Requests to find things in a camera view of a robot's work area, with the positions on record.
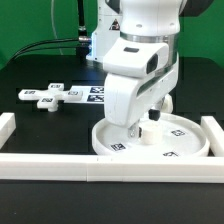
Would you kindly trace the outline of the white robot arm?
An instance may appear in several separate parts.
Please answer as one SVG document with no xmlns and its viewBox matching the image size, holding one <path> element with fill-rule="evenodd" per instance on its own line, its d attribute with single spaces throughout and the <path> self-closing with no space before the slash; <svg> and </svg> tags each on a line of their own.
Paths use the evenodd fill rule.
<svg viewBox="0 0 224 224">
<path fill-rule="evenodd" d="M 139 135 L 138 123 L 159 110 L 176 86 L 180 17 L 202 14 L 214 0 L 97 0 L 97 28 L 87 60 L 107 73 L 106 120 Z"/>
</svg>

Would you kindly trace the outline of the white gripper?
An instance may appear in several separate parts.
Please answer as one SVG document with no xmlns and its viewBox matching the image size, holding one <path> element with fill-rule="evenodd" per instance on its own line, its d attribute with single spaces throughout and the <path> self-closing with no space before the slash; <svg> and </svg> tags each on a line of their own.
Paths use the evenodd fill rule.
<svg viewBox="0 0 224 224">
<path fill-rule="evenodd" d="M 151 109 L 176 85 L 178 60 L 168 64 L 160 53 L 108 53 L 103 59 L 107 72 L 104 83 L 104 114 L 116 126 L 128 128 L 128 137 L 139 137 L 139 123 L 148 111 L 149 119 L 158 121 L 159 109 Z"/>
</svg>

